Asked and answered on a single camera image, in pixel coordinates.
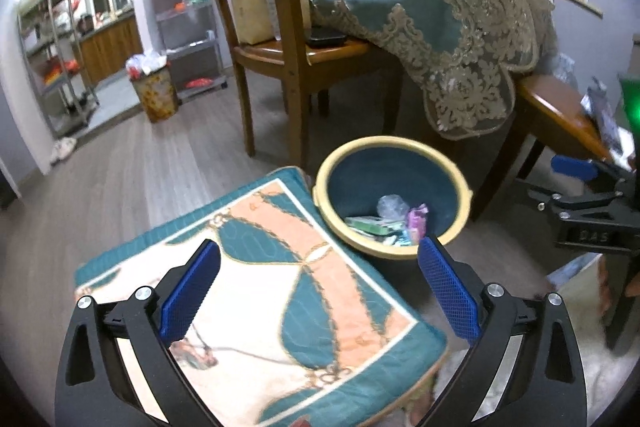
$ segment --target countertop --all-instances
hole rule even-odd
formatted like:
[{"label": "countertop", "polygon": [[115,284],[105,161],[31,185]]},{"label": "countertop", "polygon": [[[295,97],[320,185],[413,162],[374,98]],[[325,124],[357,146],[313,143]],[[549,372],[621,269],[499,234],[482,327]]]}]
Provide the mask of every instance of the countertop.
[{"label": "countertop", "polygon": [[104,23],[98,29],[95,29],[94,31],[83,35],[82,37],[80,37],[79,42],[84,42],[85,40],[90,39],[94,35],[111,28],[112,26],[118,24],[119,22],[122,22],[123,20],[126,20],[126,19],[128,19],[130,17],[133,17],[135,14],[136,14],[135,10],[126,11],[126,12],[122,13],[117,19],[113,19],[113,20],[111,20],[111,21],[109,21],[107,23]]}]

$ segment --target chair cushion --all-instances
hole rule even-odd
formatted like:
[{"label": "chair cushion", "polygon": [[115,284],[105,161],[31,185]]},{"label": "chair cushion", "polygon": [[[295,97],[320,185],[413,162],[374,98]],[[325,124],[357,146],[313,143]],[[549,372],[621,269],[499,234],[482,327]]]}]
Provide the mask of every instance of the chair cushion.
[{"label": "chair cushion", "polygon": [[[226,427],[287,427],[302,415],[314,426],[360,425],[402,405],[439,367],[446,336],[331,235],[296,168],[102,254],[78,269],[76,293],[126,299],[204,239],[220,245],[222,267],[170,349]],[[145,410],[161,417],[140,372],[130,375]]]},{"label": "chair cushion", "polygon": [[[373,47],[367,41],[348,37],[343,46],[336,48],[310,48],[306,47],[306,58],[309,64],[317,64],[319,62],[327,62],[329,60],[339,60],[340,58],[357,57],[369,52]],[[282,43],[280,41],[266,41],[260,44],[241,44],[235,47],[238,54],[244,55],[253,60],[265,60],[283,64],[282,60]]]}]

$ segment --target beige tote bag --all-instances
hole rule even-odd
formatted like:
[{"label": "beige tote bag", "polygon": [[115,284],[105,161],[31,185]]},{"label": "beige tote bag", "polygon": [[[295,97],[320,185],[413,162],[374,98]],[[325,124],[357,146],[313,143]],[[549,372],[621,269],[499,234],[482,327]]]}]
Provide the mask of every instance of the beige tote bag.
[{"label": "beige tote bag", "polygon": [[[309,0],[300,0],[302,22],[311,28]],[[274,38],[280,40],[280,29],[273,0],[231,0],[238,41],[257,44]]]}]

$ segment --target metal screw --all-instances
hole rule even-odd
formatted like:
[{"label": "metal screw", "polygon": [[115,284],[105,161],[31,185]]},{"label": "metal screw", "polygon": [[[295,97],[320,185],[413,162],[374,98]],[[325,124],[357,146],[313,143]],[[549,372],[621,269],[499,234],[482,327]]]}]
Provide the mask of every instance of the metal screw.
[{"label": "metal screw", "polygon": [[91,297],[85,295],[78,301],[78,308],[80,308],[81,310],[84,310],[89,306],[91,306]]},{"label": "metal screw", "polygon": [[142,288],[138,288],[136,290],[136,299],[139,301],[146,301],[150,296],[153,290],[149,288],[149,286],[142,286]]},{"label": "metal screw", "polygon": [[553,306],[559,306],[560,304],[562,304],[562,297],[557,293],[549,293],[548,299],[549,302],[553,304]]},{"label": "metal screw", "polygon": [[493,297],[502,297],[504,295],[504,288],[496,283],[487,286],[486,290],[489,292],[489,295]]}]

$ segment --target trash can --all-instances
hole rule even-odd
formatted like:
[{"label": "trash can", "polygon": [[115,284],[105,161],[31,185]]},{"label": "trash can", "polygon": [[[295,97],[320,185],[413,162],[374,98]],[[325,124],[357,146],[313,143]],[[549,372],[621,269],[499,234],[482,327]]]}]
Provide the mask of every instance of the trash can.
[{"label": "trash can", "polygon": [[166,120],[178,111],[178,96],[169,67],[130,80],[151,123]]},{"label": "trash can", "polygon": [[322,219],[358,251],[385,259],[414,259],[417,246],[382,245],[351,230],[344,219],[374,216],[381,196],[398,194],[410,207],[427,204],[428,233],[445,245],[465,226],[471,190],[458,167],[420,142],[395,136],[360,138],[324,160],[313,197]]}]

